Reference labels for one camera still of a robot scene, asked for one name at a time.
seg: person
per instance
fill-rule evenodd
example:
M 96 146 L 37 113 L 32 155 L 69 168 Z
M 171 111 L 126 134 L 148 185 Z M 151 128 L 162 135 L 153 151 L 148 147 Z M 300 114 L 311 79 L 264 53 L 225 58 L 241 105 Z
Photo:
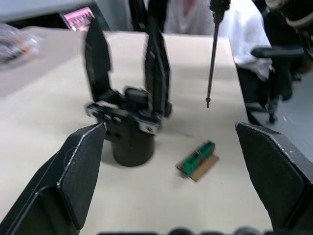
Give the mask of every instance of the person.
M 165 33 L 214 34 L 213 12 L 209 0 L 170 0 L 167 7 Z M 220 37 L 230 40 L 234 61 L 265 81 L 270 59 L 258 59 L 250 53 L 255 47 L 270 47 L 263 18 L 252 0 L 232 0 L 220 24 Z

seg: metal rod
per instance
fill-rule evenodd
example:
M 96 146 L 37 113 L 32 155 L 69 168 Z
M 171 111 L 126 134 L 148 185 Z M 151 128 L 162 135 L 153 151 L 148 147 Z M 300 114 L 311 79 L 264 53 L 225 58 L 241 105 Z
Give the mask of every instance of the metal rod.
M 217 40 L 219 35 L 219 28 L 220 24 L 215 24 L 215 30 L 214 30 L 214 38 L 213 38 L 213 47 L 212 47 L 212 57 L 211 57 L 211 66 L 210 66 L 210 75 L 209 75 L 209 85 L 207 88 L 207 98 L 206 98 L 206 107 L 210 107 L 210 101 L 211 101 L 211 89 L 212 89 L 212 80 L 213 80 L 213 72 L 214 72 L 214 65 L 215 65 L 215 56 L 216 56 L 216 49 L 217 49 Z

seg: beige table surface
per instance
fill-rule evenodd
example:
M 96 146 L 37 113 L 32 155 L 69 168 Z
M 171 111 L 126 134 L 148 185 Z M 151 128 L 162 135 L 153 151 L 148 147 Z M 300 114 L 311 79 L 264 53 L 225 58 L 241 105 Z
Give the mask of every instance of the beige table surface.
M 17 91 L 50 72 L 66 61 L 82 53 L 84 36 L 82 32 L 68 29 L 27 27 L 22 30 L 27 34 L 38 35 L 44 42 L 36 56 L 21 65 L 7 71 L 0 71 L 0 98 Z
M 58 43 L 47 40 L 52 54 L 68 50 L 69 32 L 57 33 Z M 82 34 L 73 46 L 78 52 L 51 70 L 10 92 L 1 100 L 0 220 L 12 207 L 36 170 L 77 129 L 93 124 L 84 104 L 90 101 L 82 51 Z M 145 35 L 109 33 L 112 86 L 142 87 Z M 153 158 L 143 166 L 120 167 L 105 144 L 97 186 L 81 235 L 100 231 L 156 231 L 183 226 L 194 232 L 233 232 L 240 226 L 271 228 L 268 214 L 246 169 L 235 123 L 247 121 L 244 101 L 227 39 L 220 39 L 211 96 L 205 108 L 212 39 L 165 35 L 172 68 L 173 114 L 156 137 Z M 46 63 L 49 53 L 41 55 Z M 44 69 L 35 57 L 27 66 Z M 17 73 L 23 79 L 27 73 Z M 183 179 L 175 164 L 199 143 L 217 144 L 220 161 L 197 184 Z

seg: plastic bag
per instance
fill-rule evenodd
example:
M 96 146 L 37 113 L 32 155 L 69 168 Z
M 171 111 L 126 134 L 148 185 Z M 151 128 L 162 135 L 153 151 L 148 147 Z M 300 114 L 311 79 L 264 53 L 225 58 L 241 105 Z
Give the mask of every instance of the plastic bag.
M 15 66 L 39 50 L 43 39 L 0 23 L 0 70 Z

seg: floor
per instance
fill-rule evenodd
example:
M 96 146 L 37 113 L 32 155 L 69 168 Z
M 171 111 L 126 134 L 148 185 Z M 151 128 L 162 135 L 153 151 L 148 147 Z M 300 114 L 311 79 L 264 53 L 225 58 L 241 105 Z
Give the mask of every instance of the floor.
M 295 83 L 293 97 L 279 105 L 275 124 L 268 122 L 267 114 L 254 115 L 262 125 L 285 135 L 313 162 L 313 72 Z

